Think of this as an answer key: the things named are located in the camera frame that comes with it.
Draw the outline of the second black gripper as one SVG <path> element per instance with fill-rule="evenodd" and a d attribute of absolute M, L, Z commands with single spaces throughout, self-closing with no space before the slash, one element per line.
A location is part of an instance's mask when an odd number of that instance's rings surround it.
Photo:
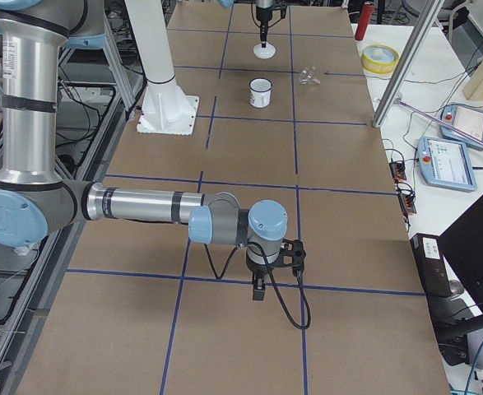
<path fill-rule="evenodd" d="M 272 271 L 265 263 L 259 264 L 247 259 L 247 267 L 252 273 L 253 301 L 264 301 L 266 294 L 265 278 Z"/>

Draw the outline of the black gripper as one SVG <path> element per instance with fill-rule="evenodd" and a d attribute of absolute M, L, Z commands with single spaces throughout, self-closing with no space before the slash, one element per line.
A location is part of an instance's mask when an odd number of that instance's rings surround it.
<path fill-rule="evenodd" d="M 256 20 L 259 22 L 259 42 L 267 46 L 268 24 L 272 20 L 272 7 L 256 7 Z"/>

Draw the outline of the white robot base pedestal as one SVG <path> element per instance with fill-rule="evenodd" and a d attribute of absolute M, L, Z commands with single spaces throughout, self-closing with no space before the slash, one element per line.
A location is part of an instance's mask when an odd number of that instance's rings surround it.
<path fill-rule="evenodd" d="M 188 136 L 193 133 L 199 98 L 185 95 L 176 81 L 161 2 L 130 0 L 125 5 L 146 77 L 137 130 Z"/>

